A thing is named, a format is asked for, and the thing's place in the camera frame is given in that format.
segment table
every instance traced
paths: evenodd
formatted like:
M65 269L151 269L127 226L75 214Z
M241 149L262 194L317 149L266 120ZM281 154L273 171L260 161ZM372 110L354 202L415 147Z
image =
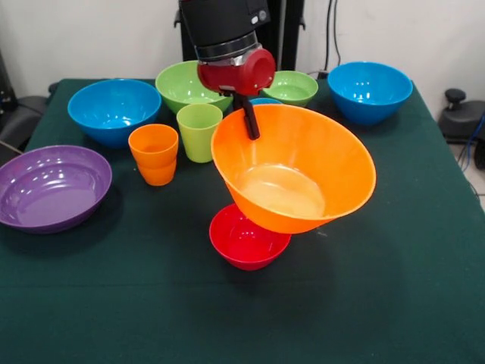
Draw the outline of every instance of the table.
M208 239L211 218L231 203L214 165L181 149L174 181L146 185L128 149L101 147L69 118L69 98L92 81L61 81L28 148L97 150L113 184L71 231L0 227L0 362L485 360L485 216L418 91L362 129L320 84L309 108L368 147L374 196L244 272ZM175 124L166 108L159 120Z

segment small green bowl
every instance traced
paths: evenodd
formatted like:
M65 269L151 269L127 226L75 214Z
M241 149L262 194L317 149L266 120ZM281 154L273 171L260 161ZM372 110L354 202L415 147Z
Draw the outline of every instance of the small green bowl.
M287 105L305 107L318 91L318 83L312 77L297 71L278 71L268 89L262 92Z

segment red bowl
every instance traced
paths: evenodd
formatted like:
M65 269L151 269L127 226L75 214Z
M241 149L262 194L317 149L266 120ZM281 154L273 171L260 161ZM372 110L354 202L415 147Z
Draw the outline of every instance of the red bowl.
M286 249L291 238L290 234L274 233L256 225L235 204L215 215L209 236L217 252L244 271L269 265Z

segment bowl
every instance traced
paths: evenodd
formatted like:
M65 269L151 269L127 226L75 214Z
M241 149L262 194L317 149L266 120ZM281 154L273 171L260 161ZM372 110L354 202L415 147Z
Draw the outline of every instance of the bowl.
M238 110L222 120L211 144L216 168L251 221L297 234L355 212L371 198L371 154L344 126L290 105L254 111L257 140L248 138Z
M197 61L185 61L165 68L155 80L155 86L168 108L176 114L190 104L212 104L226 111L232 97L221 96L206 89L197 74Z
M234 204L215 215L209 236L217 252L244 271L255 271L272 263L291 238L252 223Z
M393 115L413 90L403 72L373 62L352 62L333 69L328 86L346 119L362 125L375 125Z
M249 100L253 105L266 105L266 104L283 104L281 101L275 99L269 99L267 97L260 97L258 99L251 99Z
M318 83L312 77L297 71L278 71L271 87L263 89L267 97L287 105L305 107L318 91Z
M91 149L34 149L0 168L0 222L35 234L67 230L96 210L111 179L109 163Z
M81 130L110 148L128 147L137 127L154 123L161 97L148 83L105 80L84 87L70 99L67 110Z

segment bowl rim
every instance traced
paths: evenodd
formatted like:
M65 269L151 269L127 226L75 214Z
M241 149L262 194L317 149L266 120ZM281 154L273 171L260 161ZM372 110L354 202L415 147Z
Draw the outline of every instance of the bowl rim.
M101 196L98 199L96 199L96 201L92 204L92 206L90 206L89 208L87 208L84 211L80 212L79 214L77 214L75 216L71 216L70 218L67 218L65 220L56 221L56 222L51 223L51 224L47 224L47 225L22 225L22 224L15 224L15 223L12 223L12 222L9 222L9 221L4 220L1 215L0 215L0 223L5 224L5 225L7 225L7 226L9 226L11 228L26 229L26 230L30 230L30 231L31 230L35 230L35 229L49 229L51 227L57 226L59 224L64 224L66 222L69 222L69 221L71 221L71 220L73 220L73 219L81 216L85 212L87 212L90 209L92 209L93 207L97 206L106 197L106 194L108 193L108 191L109 191L109 189L111 187L111 184L113 182L113 170L111 169L111 165L109 164L108 160L103 155L101 155L100 153L96 152L95 150L86 148L84 146L73 146L73 145L69 145L69 144L57 144L57 145L54 145L54 146L43 146L41 148L32 149L32 150L30 150L28 152L25 152L24 154L18 155L17 157L13 158L12 160L8 161L3 166L1 166L0 167L0 174L10 164L13 164L15 161L17 161L20 158L24 158L25 155L31 155L31 154L34 154L35 152L39 152L39 151L46 150L46 149L63 149L63 148L80 149L80 150L83 150L84 152L91 153L91 155L94 155L96 158L99 158L99 160L108 168L108 172L109 172L108 173L108 179L107 179L106 186L105 186L104 191L102 192Z
M171 70L172 68L176 68L176 67L180 67L180 65L182 64L198 64L199 61L195 60L195 61L183 61L183 62L178 62L176 64L171 64L170 66L164 68L163 70L161 70L157 77L155 78L155 88L157 89L157 92L160 93L160 95L164 98L164 99L167 99L169 101L172 101L172 102L177 102L177 103L180 103L180 104L184 104L185 106L187 105L191 105L191 103L185 103L183 101L180 101L180 100L177 100L177 99L174 99L170 96L168 96L166 93L163 93L161 91L161 88L158 87L158 82L159 82L159 79L160 77L162 76L162 74L164 74L165 72ZM217 95L217 93L215 91L212 91L211 89L207 89L207 91L210 91L211 93L215 93ZM219 102L219 101L222 101L222 100L225 100L225 99L229 99L230 96L221 96L221 95L218 95L217 98L214 98L214 100L212 101L209 101L209 102L197 102L198 104L210 104L212 102Z
M223 256L225 259L227 260L230 260L231 262L235 262L235 263L240 263L240 264L261 264L261 263L266 263L267 261L270 261L272 259L275 259L276 257L278 257L282 252L285 251L285 249L289 246L289 242L291 241L291 238L292 238L292 234L283 234L283 233L277 233L277 232L274 232L272 231L271 233L274 233L274 234L277 234L277 235L280 235L281 237L284 237L284 244L283 246L277 250L277 252L265 259L262 259L262 260L255 260L255 261L252 261L252 262L248 262L248 261L245 261L245 260L239 260L239 259L235 259L235 258L231 258L230 256L228 256L227 254L224 254L217 246L216 244L214 243L214 239L212 238L212 231L214 229L214 221L219 218L224 212L226 211L229 211L231 209L237 209L237 211L239 211L239 213L244 216L245 218L247 218L242 212L241 210L239 209L239 207L237 207L237 204L236 203L231 203L230 205L228 206L225 206L224 208L222 208L221 210L219 210L217 212L217 214L215 214L215 216L212 218L211 220L211 224L209 225L209 239L211 241L211 244L212 246L214 247L214 249L219 253L221 254L221 256Z
M342 93L336 91L335 85L332 84L333 79L335 77L335 73L334 72L338 68L345 67L345 66L352 65L352 64L375 64L375 65L380 66L380 67L389 68L390 70L393 70L393 71L397 72L398 74L401 74L405 78L405 80L407 81L407 84L408 84L408 90L405 93L405 96L400 97L400 98L398 98L395 101L391 101L391 102L380 102L380 103L376 103L376 102L357 102L354 99L350 99L349 97L344 96ZM335 67L328 74L327 83L328 83L328 87L330 88L330 90L332 92L336 93L338 96L344 98L345 100L348 100L348 101L352 102L353 104L357 104L357 105L372 105L372 106L391 106L391 105L396 105L396 104L399 104L399 103L404 102L405 100L407 100L409 98L409 96L411 96L411 94L413 93L413 90L414 90L414 84L413 84L413 82L411 81L411 79L404 72L402 72L401 70L398 70L397 68L395 68L393 66L389 66L388 64L379 63L379 62L372 62L372 61L353 61L353 62L348 62L348 63L341 64L340 66Z
M255 100L271 100L271 102L262 102L262 103L253 103L255 102ZM277 99L273 99L271 97L255 97L254 99L250 99L249 102L252 103L253 106L258 106L258 105L281 105L283 104L280 100L277 100Z
M362 148L363 148L363 150L365 152L365 155L366 155L366 157L367 157L367 159L370 162L370 165L372 167L372 169L371 169L372 170L372 184L371 184L371 188L369 189L368 194L365 196L364 199L362 199L362 201L358 205L356 205L353 209L350 209L348 211L345 211L345 212L343 212L341 214L336 214L336 215L323 215L320 218L305 218L305 217L302 217L302 216L291 215L291 214L286 214L286 213L283 213L283 212L277 212L277 211L274 211L274 210L267 209L264 206L261 206L261 205L255 203L255 202L253 202L253 200L250 199L249 197L247 197L247 195L244 194L241 191L240 188L236 187L231 181L229 181L227 179L226 175L222 172L219 164L217 163L217 159L215 158L215 154L214 154L214 141L215 141L215 138L217 136L217 133L218 133L218 131L220 129L218 127L216 129L216 131L214 132L214 134L212 135L212 139L211 139L211 153L212 153L212 156L213 156L214 165L215 165L217 171L219 172L219 174L222 176L224 182L227 185L229 185L232 189L234 189L239 195L243 196L246 200L250 201L252 204L256 205L260 209L264 209L265 211L271 212L271 213L276 214L276 215L279 215L279 216L284 216L284 217L287 217L287 218L298 219L298 220L302 220L302 221L329 221L329 220L335 220L337 218L342 218L344 216L347 216L347 215L352 214L353 212L358 211L363 205L365 205L369 201L369 199L371 199L372 195L374 194L376 185L377 185L376 165L374 163L374 160L372 159L371 153L368 151L368 149L365 146L365 144L352 131L350 131L349 129L347 129L343 125L341 125L341 123L339 123L338 121L335 121L334 119L329 118L326 115L323 115L323 114L321 114L319 112L316 112L316 111L313 111L313 110L309 110L307 108L301 108L299 106L294 106L294 105L272 105L272 104L259 105L258 107L260 107L260 108L274 108L274 107L277 107L277 108L282 108L282 107L283 108L297 108L298 110L300 110L300 112L306 112L306 113L310 113L310 114L317 114L317 115L320 115L320 116L326 118L328 122L334 123L338 128L341 128L344 131L344 133L347 133L351 138L353 138L358 144L360 144L362 146ZM234 111L233 113L231 113L230 115L234 115L236 113L243 113L243 112L244 112L243 110L237 110L237 111ZM226 116L222 120L222 122L219 124L219 126L230 115Z
M120 125L119 127L93 127L92 125L88 125L88 124L83 123L82 121L78 121L73 116L72 103L75 100L75 98L79 97L79 94L87 91L88 89L90 89L92 87L98 86L100 83L119 83L119 82L142 84L143 86L147 86L147 88L150 89L152 92L155 92L157 94L157 105L155 107L155 110L152 113L150 113L149 116L144 117L142 120L137 121L136 123L133 123L131 125ZM161 100L160 93L158 93L157 89L154 86L152 86L150 83L145 82L145 81L141 81L141 80L134 80L132 78L111 78L109 80L96 81L94 83L89 84L88 86L83 87L82 89L77 90L76 93L74 93L74 95L72 95L72 97L70 98L70 100L67 104L67 113L69 114L70 118L73 119L76 122L76 124L79 124L83 127L88 127L89 129L94 129L94 130L121 130L121 129L129 128L129 127L135 127L136 125L144 123L148 119L155 116L158 113L158 111L160 110L161 103L162 103L162 100Z
M312 76L310 76L309 74L306 74L305 72L300 72L300 71L277 71L275 72L274 74L274 80L276 80L276 77L278 74L298 74L300 76L304 76L306 79L308 80L311 80L311 85L313 86L313 89L310 90L310 95L309 96L306 96L305 98L288 98L288 97L279 97L279 96L275 96L275 95L272 95L271 94L271 87L273 86L274 84L274 81L273 83L271 84L271 86L269 87L266 87L263 89L263 93L266 95L266 96L269 96L268 98L269 99L276 99L278 101L280 100L284 100L284 101L288 101L288 102L298 102L298 101L305 101L305 100L308 100L308 99L311 99L313 98L317 92L318 92L318 89L320 88L319 85L318 85L318 82L316 81L315 78L313 78Z

